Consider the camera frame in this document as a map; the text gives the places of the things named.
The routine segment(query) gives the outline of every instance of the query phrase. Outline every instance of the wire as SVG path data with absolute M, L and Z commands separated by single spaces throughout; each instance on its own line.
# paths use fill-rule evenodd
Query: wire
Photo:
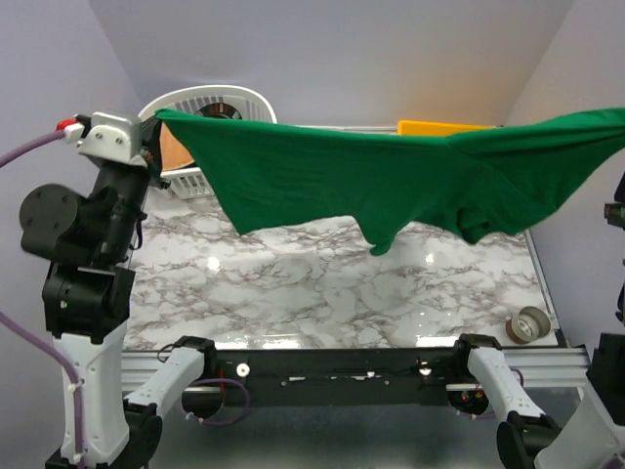
M 243 405 L 243 409 L 236 417 L 231 418 L 230 420 L 222 420 L 222 421 L 207 420 L 207 419 L 198 417 L 192 412 L 185 412 L 185 415 L 187 416 L 187 420 L 194 420 L 200 425 L 206 425 L 209 427 L 228 427 L 230 425 L 234 425 L 235 423 L 240 422 L 245 417 L 247 417 L 247 415 L 249 415 L 252 397 L 250 396 L 250 392 L 247 390 L 247 388 L 245 387 L 243 383 L 236 381 L 235 379 L 229 379 L 229 378 L 211 378 L 211 379 L 201 379 L 199 381 L 195 381 L 192 384 L 192 386 L 202 386 L 202 385 L 208 385 L 208 384 L 230 384 L 239 388 L 241 391 L 243 391 L 243 394 L 245 395 L 245 404 Z
M 34 149 L 38 149 L 39 147 L 43 147 L 46 144 L 50 144 L 56 140 L 61 140 L 64 137 L 65 133 L 63 130 L 57 130 L 55 132 L 51 132 L 49 134 L 42 135 L 41 137 L 34 139 L 26 144 L 23 144 L 16 149 L 12 149 L 8 153 L 0 156 L 0 168 L 3 168 L 7 164 L 15 161 L 17 158 L 22 156 L 23 154 L 28 153 Z M 78 376 L 78 372 L 73 367 L 71 362 L 64 357 L 60 352 L 58 352 L 53 346 L 44 342 L 35 334 L 30 332 L 27 329 L 24 329 L 7 315 L 0 311 L 0 323 L 7 327 L 9 330 L 17 334 L 20 338 L 33 345 L 41 352 L 46 354 L 51 359 L 55 360 L 65 371 L 67 374 L 67 378 L 69 382 L 76 387 L 73 392 L 73 404 L 74 404 L 74 444 L 75 444 L 75 453 L 82 455 L 84 450 L 84 435 L 83 435 L 83 406 L 82 406 L 82 381 Z M 81 457 L 77 462 L 76 466 L 78 469 L 85 468 L 84 458 Z
M 167 359 L 161 358 L 160 354 L 162 354 L 163 352 L 171 352 L 171 350 L 168 350 L 168 349 L 172 349 L 173 350 L 175 345 L 176 344 L 167 344 L 167 345 L 165 345 L 158 352 L 156 352 L 156 359 L 158 361 L 160 361 L 161 363 L 167 362 Z
M 513 373 L 516 373 L 517 376 L 519 377 L 519 382 L 521 384 L 521 387 L 524 388 L 525 387 L 525 377 L 523 376 L 523 373 L 521 373 L 521 370 L 518 368 L 510 368 L 510 370 Z
M 49 134 L 42 135 L 41 137 L 31 140 L 26 144 L 20 145 L 16 149 L 12 149 L 8 153 L 0 156 L 0 168 L 16 160 L 23 154 L 26 154 L 34 149 L 38 149 L 39 147 L 43 147 L 44 145 L 50 144 L 56 140 L 61 140 L 64 136 L 65 133 L 63 130 L 56 130 L 55 132 L 50 132 Z

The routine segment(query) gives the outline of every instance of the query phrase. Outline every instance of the orange box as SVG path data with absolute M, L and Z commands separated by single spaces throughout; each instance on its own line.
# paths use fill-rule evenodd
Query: orange box
M 447 124 L 444 122 L 426 122 L 422 120 L 401 120 L 397 125 L 397 133 L 400 135 L 445 137 L 460 132 L 492 128 L 492 125 Z

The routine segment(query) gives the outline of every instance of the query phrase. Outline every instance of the white marble tabletop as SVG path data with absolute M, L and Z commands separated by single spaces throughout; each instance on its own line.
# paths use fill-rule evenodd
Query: white marble tabletop
M 214 196 L 153 191 L 145 211 L 127 350 L 181 335 L 221 349 L 448 345 L 462 332 L 514 345 L 506 318 L 547 310 L 524 235 L 470 246 L 413 223 L 374 257 L 351 217 L 240 236 Z

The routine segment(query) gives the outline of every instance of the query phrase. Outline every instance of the metal bracket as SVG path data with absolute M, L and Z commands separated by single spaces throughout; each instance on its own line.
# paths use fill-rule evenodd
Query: metal bracket
M 130 166 L 147 167 L 142 154 L 141 130 L 141 121 L 137 117 L 94 112 L 91 131 L 79 143 L 78 152 Z

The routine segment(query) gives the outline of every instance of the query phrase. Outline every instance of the white plastic casing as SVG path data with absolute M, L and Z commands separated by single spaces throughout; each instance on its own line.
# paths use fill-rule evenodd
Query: white plastic casing
M 54 339 L 54 347 L 74 364 L 78 376 L 84 380 L 81 391 L 87 467 L 111 463 L 128 443 L 121 393 L 121 352 L 126 328 L 124 322 L 100 345 L 81 335 L 63 334 L 61 339 Z M 71 461 L 75 453 L 73 393 L 68 390 L 67 375 L 62 375 L 65 435 L 61 456 Z
M 146 167 L 141 151 L 141 121 L 106 112 L 93 113 L 91 130 L 78 147 L 80 154 Z
M 196 349 L 174 349 L 154 375 L 126 399 L 130 404 L 156 404 L 156 414 L 164 417 L 183 394 L 185 388 L 198 379 L 204 370 L 204 354 Z
M 519 384 L 502 351 L 488 347 L 473 349 L 469 354 L 468 368 L 486 393 L 500 422 L 506 421 L 513 410 L 527 417 L 540 417 L 545 413 Z

